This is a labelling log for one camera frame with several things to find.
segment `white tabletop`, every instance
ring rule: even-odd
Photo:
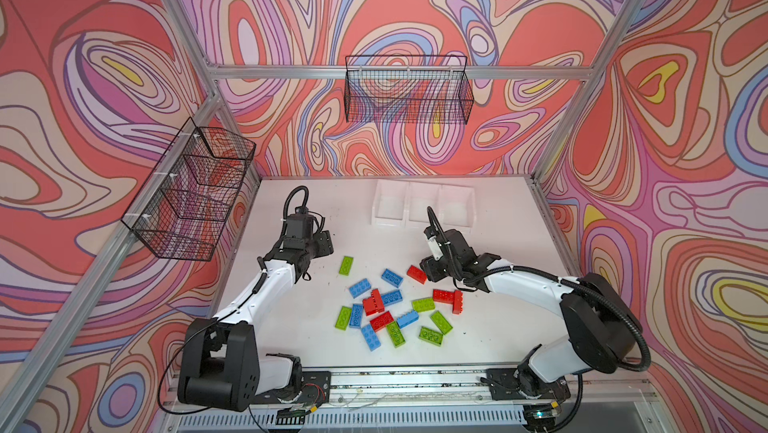
[[[455,365],[520,361],[539,343],[565,334],[561,319],[548,311],[506,295],[483,292],[464,294],[464,313],[453,315],[451,306],[437,304],[453,325],[442,347],[419,340],[424,325],[437,329],[428,315],[403,329],[406,344],[392,345],[386,330],[379,331],[382,345],[369,351],[358,329],[334,328],[342,305],[361,303],[347,289],[367,278],[381,293],[394,289],[381,279],[385,268],[404,277],[404,301],[388,310],[397,317],[411,310],[411,300],[432,295],[432,289],[453,291],[450,279],[417,283],[406,276],[410,265],[429,255],[421,230],[371,225],[371,203],[377,180],[264,180],[229,279],[221,305],[226,305],[254,277],[256,257],[265,255],[280,234],[283,203],[298,185],[310,189],[307,206],[326,217],[335,253],[312,260],[312,281],[300,280],[276,307],[260,319],[256,344],[261,355],[298,355],[308,367]],[[466,235],[476,254],[495,253],[515,264],[533,266],[555,275],[566,275],[552,238],[538,212],[524,178],[436,178],[442,184],[474,187],[478,215],[472,233]],[[300,204],[302,194],[294,198]],[[354,257],[349,276],[340,275],[344,255]]]

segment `basket wire frame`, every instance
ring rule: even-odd
[[[475,98],[462,55],[349,55],[351,123],[466,124]]]
[[[255,150],[239,134],[196,126],[147,207],[123,223],[158,258],[210,261]]]

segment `lego brick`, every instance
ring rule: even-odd
[[[346,329],[346,326],[350,324],[350,317],[352,316],[352,309],[349,306],[342,306],[339,312],[339,318],[336,319],[336,328]]]
[[[402,293],[400,293],[400,290],[396,289],[389,293],[384,293],[382,295],[382,302],[384,302],[384,306],[394,305],[395,303],[402,302]]]
[[[395,321],[395,319],[392,318],[392,313],[386,312],[383,315],[379,315],[372,319],[371,327],[373,328],[373,331],[378,332],[380,329],[389,325],[389,323],[392,323],[393,321]]]
[[[379,342],[379,337],[376,336],[376,332],[373,331],[373,328],[370,325],[363,326],[360,331],[362,332],[362,337],[366,339],[368,348],[370,348],[371,351],[382,345],[382,343]]]
[[[382,299],[378,288],[375,288],[371,292],[371,298],[373,298],[373,304],[376,305],[376,312],[384,313],[384,300]]]
[[[355,303],[352,305],[352,318],[350,318],[350,328],[360,328],[362,326],[362,305]]]
[[[389,283],[390,285],[394,286],[395,288],[400,287],[400,283],[402,283],[402,276],[398,275],[397,273],[394,273],[390,269],[385,269],[384,273],[382,273],[382,279]]]
[[[429,318],[432,319],[433,322],[437,325],[437,327],[440,329],[443,335],[447,334],[449,331],[453,329],[450,323],[446,320],[446,317],[442,315],[440,312],[432,313]]]
[[[408,313],[406,313],[403,316],[398,317],[397,319],[397,325],[403,329],[410,325],[411,323],[415,323],[418,321],[418,313],[415,310],[411,310]]]
[[[343,260],[341,260],[341,268],[339,268],[339,274],[344,276],[350,275],[350,270],[352,269],[352,261],[354,258],[351,256],[345,256]]]
[[[427,274],[416,268],[414,265],[411,265],[411,267],[408,268],[408,276],[422,285],[427,281]]]
[[[368,282],[368,279],[363,278],[350,287],[350,293],[352,294],[352,298],[357,298],[370,289],[371,284]]]
[[[453,304],[453,293],[446,292],[444,289],[434,289],[432,291],[432,299],[435,303],[446,303],[448,305]]]
[[[362,300],[362,309],[366,311],[366,316],[379,313],[379,307],[376,306],[376,301],[373,298],[364,298]]]
[[[460,290],[453,292],[453,314],[461,315],[464,311],[464,293]]]
[[[389,338],[392,339],[392,344],[395,348],[399,348],[406,344],[406,338],[402,335],[400,327],[396,322],[389,323],[389,325],[386,326],[386,332],[389,333]]]
[[[413,309],[419,313],[435,309],[435,301],[431,298],[415,299],[411,304],[413,305]]]
[[[418,339],[422,339],[433,345],[442,346],[442,333],[429,329],[426,326],[422,326],[422,331],[418,332]]]

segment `blue lego brick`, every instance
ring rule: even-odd
[[[389,269],[384,270],[384,273],[382,273],[382,279],[395,288],[399,288],[400,283],[402,283],[402,276],[398,275],[397,273],[393,273]]]
[[[352,318],[350,328],[360,328],[362,326],[362,305],[355,303],[352,305]]]
[[[416,321],[418,321],[418,313],[415,310],[411,310],[397,319],[397,325],[403,329]]]
[[[350,293],[352,294],[352,298],[357,298],[370,289],[371,284],[368,282],[368,279],[363,278],[350,287]]]
[[[362,332],[362,337],[366,339],[368,348],[370,348],[371,351],[379,348],[379,346],[382,345],[382,343],[379,342],[379,337],[376,336],[376,332],[373,331],[372,326],[365,325],[360,329],[360,331]]]
[[[402,293],[400,293],[400,290],[398,289],[395,289],[389,293],[384,293],[382,295],[382,302],[384,303],[384,306],[400,303],[402,302]]]

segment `green lego brick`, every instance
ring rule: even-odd
[[[406,339],[402,336],[402,332],[400,331],[397,322],[389,323],[389,325],[386,326],[386,332],[389,333],[389,338],[392,339],[395,348],[406,344]]]
[[[343,260],[341,260],[341,268],[339,268],[339,274],[344,276],[350,275],[350,270],[352,269],[352,258],[351,256],[345,256]]]
[[[336,328],[346,329],[346,326],[350,324],[350,318],[352,318],[352,309],[349,306],[342,306],[339,319],[336,320]]]
[[[453,329],[450,323],[446,320],[446,317],[442,315],[440,312],[432,313],[429,318],[432,319],[433,322],[437,325],[437,327],[440,329],[443,335],[448,334],[449,331]]]
[[[442,346],[442,333],[429,329],[426,326],[422,326],[422,331],[418,332],[418,339],[422,339],[433,345]]]
[[[413,309],[419,313],[435,309],[435,300],[432,298],[415,299],[411,304],[413,305]]]

